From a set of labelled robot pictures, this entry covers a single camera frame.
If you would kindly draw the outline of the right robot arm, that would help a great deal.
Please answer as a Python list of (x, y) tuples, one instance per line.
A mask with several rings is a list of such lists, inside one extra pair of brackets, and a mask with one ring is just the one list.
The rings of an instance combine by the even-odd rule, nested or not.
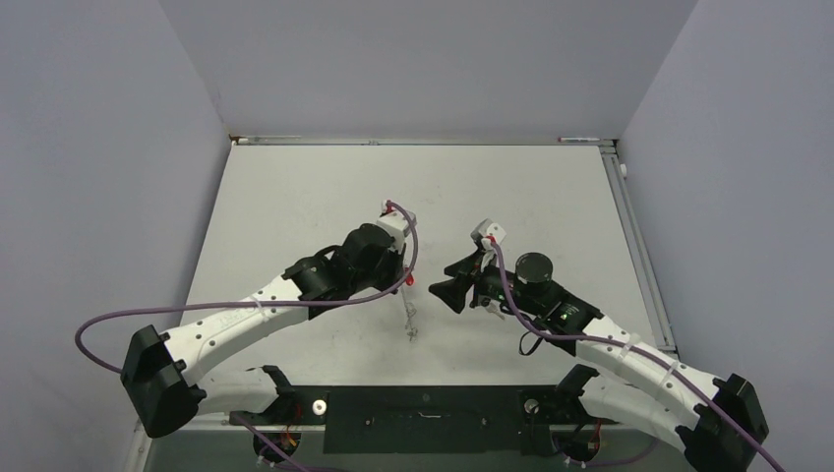
[(745, 471), (763, 452), (769, 427), (755, 388), (732, 374), (721, 379), (652, 347), (554, 281), (551, 260), (527, 253), (514, 269), (501, 253), (477, 250), (445, 268), (429, 287), (456, 313), (496, 309), (579, 361), (584, 383), (558, 390), (556, 407), (570, 421), (610, 419), (677, 449), (696, 471)]

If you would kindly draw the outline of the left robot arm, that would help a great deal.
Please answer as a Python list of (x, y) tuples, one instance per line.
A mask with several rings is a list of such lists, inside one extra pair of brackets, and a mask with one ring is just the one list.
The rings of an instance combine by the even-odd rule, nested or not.
[(273, 366), (230, 375), (214, 368), (270, 334), (345, 305), (373, 288), (391, 293), (405, 280), (412, 226), (394, 211), (352, 230), (340, 245), (302, 258), (233, 307), (164, 332), (148, 325), (130, 340), (120, 374), (145, 432), (167, 436), (198, 415), (246, 411), (270, 423), (291, 414), (287, 380)]

